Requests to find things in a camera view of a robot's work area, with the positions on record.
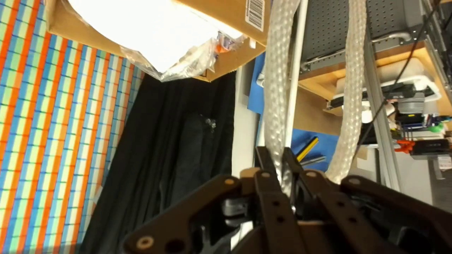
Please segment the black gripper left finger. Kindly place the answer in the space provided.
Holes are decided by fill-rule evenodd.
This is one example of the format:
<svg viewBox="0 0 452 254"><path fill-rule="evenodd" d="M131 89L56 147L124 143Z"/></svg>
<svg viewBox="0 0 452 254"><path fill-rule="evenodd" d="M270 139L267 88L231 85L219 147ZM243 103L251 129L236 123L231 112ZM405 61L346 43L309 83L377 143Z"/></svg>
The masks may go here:
<svg viewBox="0 0 452 254"><path fill-rule="evenodd" d="M270 254L301 254L302 243L298 226L291 203L281 191L270 151L265 147L258 147L257 158L260 171L255 188L268 251Z"/></svg>

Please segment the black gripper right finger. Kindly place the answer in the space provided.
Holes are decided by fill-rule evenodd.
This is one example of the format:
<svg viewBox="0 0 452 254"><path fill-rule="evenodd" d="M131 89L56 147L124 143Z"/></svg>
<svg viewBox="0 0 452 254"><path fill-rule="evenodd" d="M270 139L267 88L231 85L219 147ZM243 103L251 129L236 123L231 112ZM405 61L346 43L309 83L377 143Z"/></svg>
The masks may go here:
<svg viewBox="0 0 452 254"><path fill-rule="evenodd" d="M339 187L305 171L289 148L284 168L292 177L292 203L308 254L373 254L373 230Z"/></svg>

